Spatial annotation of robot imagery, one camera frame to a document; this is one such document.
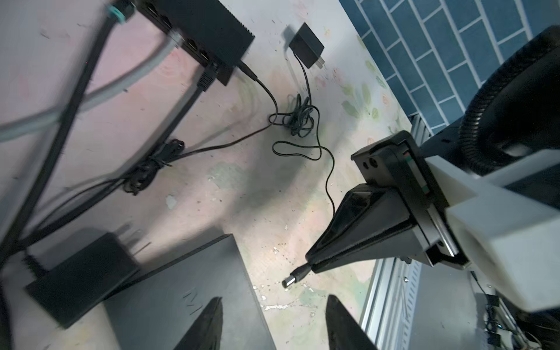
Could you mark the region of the black power adapter with cord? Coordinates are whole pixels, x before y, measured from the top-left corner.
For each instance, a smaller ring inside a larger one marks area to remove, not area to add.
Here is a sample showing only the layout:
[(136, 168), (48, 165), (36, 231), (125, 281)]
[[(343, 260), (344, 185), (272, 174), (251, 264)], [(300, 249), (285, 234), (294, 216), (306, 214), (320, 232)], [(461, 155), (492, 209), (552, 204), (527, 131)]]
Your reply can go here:
[(139, 265), (113, 233), (105, 233), (51, 270), (45, 270), (28, 253), (29, 247), (77, 219), (118, 188), (138, 195), (151, 185), (162, 168), (187, 157), (184, 142), (169, 137), (200, 95), (216, 80), (218, 71), (218, 64), (207, 65), (185, 106), (180, 108), (144, 154), (121, 175), (99, 183), (99, 192), (52, 223), (42, 220), (20, 242), (20, 250), (25, 253), (23, 261), (35, 276), (35, 280), (26, 286), (26, 292), (61, 327), (67, 329), (72, 326), (133, 276), (139, 270)]

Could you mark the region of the aluminium front rail frame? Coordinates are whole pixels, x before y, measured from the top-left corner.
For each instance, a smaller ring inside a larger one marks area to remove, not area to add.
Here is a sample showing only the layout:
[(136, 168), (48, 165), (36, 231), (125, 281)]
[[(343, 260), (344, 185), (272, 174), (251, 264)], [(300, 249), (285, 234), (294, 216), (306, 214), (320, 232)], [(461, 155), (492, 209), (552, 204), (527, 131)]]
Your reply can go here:
[(378, 349), (408, 349), (420, 285), (421, 263), (377, 260), (360, 326)]

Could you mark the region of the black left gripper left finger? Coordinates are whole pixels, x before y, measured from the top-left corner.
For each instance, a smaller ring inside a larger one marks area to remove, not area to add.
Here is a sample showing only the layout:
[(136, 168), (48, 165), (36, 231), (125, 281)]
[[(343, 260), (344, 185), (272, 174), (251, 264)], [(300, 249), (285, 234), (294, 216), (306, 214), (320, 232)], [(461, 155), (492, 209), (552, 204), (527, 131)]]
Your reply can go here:
[(174, 350), (219, 350), (223, 332), (221, 297), (210, 300)]

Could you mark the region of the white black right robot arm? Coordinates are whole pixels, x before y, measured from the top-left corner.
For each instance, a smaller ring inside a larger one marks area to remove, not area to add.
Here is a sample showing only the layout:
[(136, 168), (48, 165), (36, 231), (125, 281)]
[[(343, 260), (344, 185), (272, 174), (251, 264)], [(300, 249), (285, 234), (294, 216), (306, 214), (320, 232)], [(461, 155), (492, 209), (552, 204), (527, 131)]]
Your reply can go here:
[(293, 276), (384, 258), (465, 268), (469, 260), (446, 219), (450, 204), (428, 158), (484, 176), (558, 148), (559, 27), (550, 26), (488, 78), (463, 117), (425, 143), (401, 131), (356, 151), (351, 159), (364, 182), (346, 193)]

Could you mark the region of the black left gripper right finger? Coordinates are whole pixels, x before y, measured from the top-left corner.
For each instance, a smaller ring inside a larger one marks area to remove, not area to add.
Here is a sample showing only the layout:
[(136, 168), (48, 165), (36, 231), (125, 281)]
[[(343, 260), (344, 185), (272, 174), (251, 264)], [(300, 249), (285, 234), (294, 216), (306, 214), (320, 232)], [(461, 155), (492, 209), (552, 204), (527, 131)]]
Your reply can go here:
[(378, 349), (335, 295), (328, 296), (325, 320), (330, 350)]

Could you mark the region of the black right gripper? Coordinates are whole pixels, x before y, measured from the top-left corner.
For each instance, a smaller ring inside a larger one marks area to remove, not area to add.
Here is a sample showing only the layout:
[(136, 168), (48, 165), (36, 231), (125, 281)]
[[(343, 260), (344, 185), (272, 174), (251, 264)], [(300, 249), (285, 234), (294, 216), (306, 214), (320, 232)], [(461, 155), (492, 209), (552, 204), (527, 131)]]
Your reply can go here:
[(384, 258), (469, 266), (445, 218), (449, 203), (408, 131), (363, 147), (351, 160), (368, 185), (346, 193), (306, 253), (315, 274)]

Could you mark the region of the large black box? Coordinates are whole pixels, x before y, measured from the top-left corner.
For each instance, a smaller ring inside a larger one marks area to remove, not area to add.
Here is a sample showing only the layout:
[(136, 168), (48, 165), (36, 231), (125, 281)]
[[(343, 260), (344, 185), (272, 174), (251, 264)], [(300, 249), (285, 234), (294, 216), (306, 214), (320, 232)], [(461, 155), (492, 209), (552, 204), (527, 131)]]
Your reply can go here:
[(104, 307), (121, 349), (173, 349), (215, 298), (220, 349), (275, 349), (231, 234), (124, 284)]

